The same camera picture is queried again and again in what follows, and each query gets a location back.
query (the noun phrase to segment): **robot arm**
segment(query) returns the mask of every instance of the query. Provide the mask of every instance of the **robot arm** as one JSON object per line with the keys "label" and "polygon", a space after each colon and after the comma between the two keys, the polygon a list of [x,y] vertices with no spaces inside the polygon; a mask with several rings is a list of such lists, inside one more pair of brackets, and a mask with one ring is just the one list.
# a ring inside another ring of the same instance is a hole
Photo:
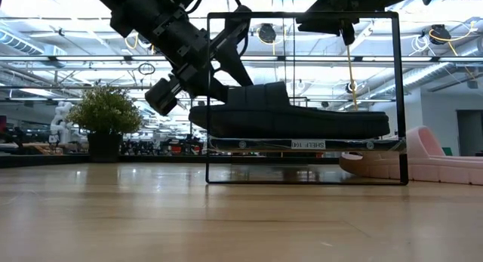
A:
{"label": "robot arm", "polygon": [[[164,116],[177,105],[176,95],[182,90],[189,92],[193,98],[210,95],[226,102],[228,88],[213,76],[208,90],[208,73],[214,72],[211,70],[213,59],[218,60],[220,68],[240,85],[253,84],[237,52],[238,43],[248,40],[250,20],[227,20],[225,29],[208,44],[210,36],[207,31],[193,26],[185,11],[185,7],[193,1],[101,0],[112,11],[111,27],[116,32],[127,37],[135,29],[142,39],[151,42],[171,63],[173,70],[169,75],[170,80],[161,79],[146,92],[149,105]],[[318,0],[309,11],[382,11],[400,1],[403,0]],[[238,5],[236,11],[250,11]],[[350,45],[354,41],[352,24],[357,23],[358,19],[322,22],[301,17],[297,22],[300,31],[342,35],[344,43]]]}

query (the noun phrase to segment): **potted plant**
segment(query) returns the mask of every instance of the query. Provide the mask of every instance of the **potted plant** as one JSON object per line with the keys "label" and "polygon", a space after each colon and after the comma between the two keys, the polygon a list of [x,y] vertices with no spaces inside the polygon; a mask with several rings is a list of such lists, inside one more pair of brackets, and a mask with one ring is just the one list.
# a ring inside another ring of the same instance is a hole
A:
{"label": "potted plant", "polygon": [[122,135],[138,131],[142,122],[128,91],[111,86],[87,90],[67,119],[89,131],[92,162],[117,162]]}

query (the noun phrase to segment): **pink object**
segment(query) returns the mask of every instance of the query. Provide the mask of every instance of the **pink object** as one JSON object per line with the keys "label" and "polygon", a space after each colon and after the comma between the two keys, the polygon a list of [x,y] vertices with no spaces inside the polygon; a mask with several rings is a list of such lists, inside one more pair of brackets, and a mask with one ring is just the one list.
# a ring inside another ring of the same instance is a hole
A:
{"label": "pink object", "polygon": [[[445,156],[427,127],[409,130],[407,141],[409,180],[483,185],[483,157]],[[339,163],[343,170],[358,176],[399,179],[395,152],[343,154]]]}

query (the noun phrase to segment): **green plant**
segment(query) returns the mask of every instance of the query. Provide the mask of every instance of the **green plant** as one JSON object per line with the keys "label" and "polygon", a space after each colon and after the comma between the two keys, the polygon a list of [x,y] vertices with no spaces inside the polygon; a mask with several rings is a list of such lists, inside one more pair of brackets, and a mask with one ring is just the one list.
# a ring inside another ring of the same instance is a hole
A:
{"label": "green plant", "polygon": [[134,133],[141,127],[142,117],[128,96],[128,91],[98,86],[86,90],[82,100],[71,110],[67,119],[80,128],[95,133]]}

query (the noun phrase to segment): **black plant pot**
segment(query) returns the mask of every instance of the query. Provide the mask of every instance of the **black plant pot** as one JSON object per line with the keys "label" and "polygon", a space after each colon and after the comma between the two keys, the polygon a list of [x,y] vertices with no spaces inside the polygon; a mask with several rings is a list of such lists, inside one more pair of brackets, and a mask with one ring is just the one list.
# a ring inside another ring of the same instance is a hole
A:
{"label": "black plant pot", "polygon": [[115,163],[119,160],[120,134],[88,134],[89,156],[94,163]]}

